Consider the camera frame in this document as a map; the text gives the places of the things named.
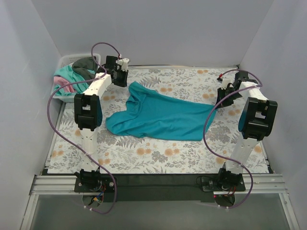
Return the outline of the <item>teal t shirt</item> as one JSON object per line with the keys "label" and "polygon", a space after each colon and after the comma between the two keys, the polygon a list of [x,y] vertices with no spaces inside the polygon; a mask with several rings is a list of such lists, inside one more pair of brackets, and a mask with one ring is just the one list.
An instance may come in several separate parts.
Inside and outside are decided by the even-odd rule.
{"label": "teal t shirt", "polygon": [[201,141],[215,117],[210,104],[168,97],[137,82],[130,84],[129,93],[126,110],[106,118],[114,135]]}

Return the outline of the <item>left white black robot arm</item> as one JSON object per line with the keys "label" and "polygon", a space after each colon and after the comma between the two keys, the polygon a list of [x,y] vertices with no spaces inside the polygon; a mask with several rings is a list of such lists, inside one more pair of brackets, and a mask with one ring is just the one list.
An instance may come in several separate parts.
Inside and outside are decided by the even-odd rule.
{"label": "left white black robot arm", "polygon": [[96,192],[102,187],[99,166],[95,163],[98,161],[98,128],[103,121],[100,100],[109,85],[127,86],[129,62],[128,58],[107,56],[106,63],[97,69],[88,89],[74,97],[75,123],[81,134],[81,148],[85,151],[81,170],[75,175],[81,186],[89,191]]}

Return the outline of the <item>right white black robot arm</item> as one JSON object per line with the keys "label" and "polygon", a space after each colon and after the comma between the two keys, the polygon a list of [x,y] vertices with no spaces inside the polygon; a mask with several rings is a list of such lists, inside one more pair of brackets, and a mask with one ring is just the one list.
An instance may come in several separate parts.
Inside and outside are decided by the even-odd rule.
{"label": "right white black robot arm", "polygon": [[238,98],[245,100],[239,122],[239,136],[236,146],[228,160],[218,172],[217,185],[220,189],[243,191],[243,166],[254,148],[265,137],[269,136],[275,120],[278,104],[265,97],[260,88],[262,83],[250,72],[235,70],[234,80],[220,74],[218,81],[221,87],[217,90],[216,105],[218,108],[231,106]]}

